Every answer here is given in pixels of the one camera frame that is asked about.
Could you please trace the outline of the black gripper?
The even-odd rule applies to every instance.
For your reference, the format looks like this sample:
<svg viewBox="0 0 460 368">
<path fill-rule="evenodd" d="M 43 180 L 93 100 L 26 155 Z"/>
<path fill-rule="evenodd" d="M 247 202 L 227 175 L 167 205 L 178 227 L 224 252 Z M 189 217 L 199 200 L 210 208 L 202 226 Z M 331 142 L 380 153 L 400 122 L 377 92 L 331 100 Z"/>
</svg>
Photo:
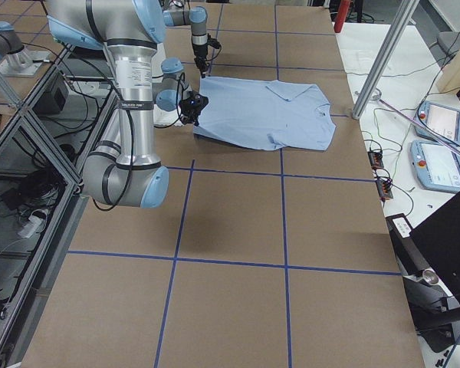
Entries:
<svg viewBox="0 0 460 368">
<path fill-rule="evenodd" d="M 209 70 L 209 61 L 213 59 L 213 57 L 209 57 L 209 48 L 217 50 L 217 54 L 215 55 L 217 57 L 222 49 L 222 45 L 217 38 L 212 37 L 209 33 L 192 35 L 191 42 L 195 56 L 195 65 L 199 70 L 200 77 L 205 78 Z"/>
<path fill-rule="evenodd" d="M 195 91 L 188 92 L 187 97 L 179 102 L 181 123 L 183 125 L 192 124 L 198 126 L 199 115 L 208 103 L 209 99 L 206 96 Z"/>
</svg>

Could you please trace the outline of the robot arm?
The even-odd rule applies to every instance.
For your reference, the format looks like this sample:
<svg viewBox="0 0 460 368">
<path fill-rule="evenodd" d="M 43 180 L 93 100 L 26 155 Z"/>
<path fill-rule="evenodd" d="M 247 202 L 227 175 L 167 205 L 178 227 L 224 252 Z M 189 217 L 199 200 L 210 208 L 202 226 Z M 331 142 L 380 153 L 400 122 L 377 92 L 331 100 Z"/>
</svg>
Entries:
<svg viewBox="0 0 460 368">
<path fill-rule="evenodd" d="M 169 27 L 191 28 L 195 64 L 209 68 L 208 49 L 219 42 L 207 32 L 202 6 L 185 8 L 168 1 L 50 1 L 52 36 L 75 47 L 102 51 L 117 94 L 117 118 L 111 120 L 86 158 L 84 188 L 101 211 L 132 206 L 155 208 L 165 199 L 168 169 L 154 145 L 154 111 L 176 112 L 177 121 L 197 125 L 208 99 L 193 90 L 181 61 L 165 59 L 155 80 L 152 60 Z"/>
<path fill-rule="evenodd" d="M 202 6 L 185 10 L 173 6 L 163 11 L 164 22 L 167 27 L 188 25 L 191 30 L 191 43 L 194 62 L 199 70 L 200 77 L 205 78 L 210 68 L 212 58 L 209 58 L 209 48 L 217 50 L 217 55 L 222 49 L 217 38 L 208 33 L 208 12 Z"/>
</svg>

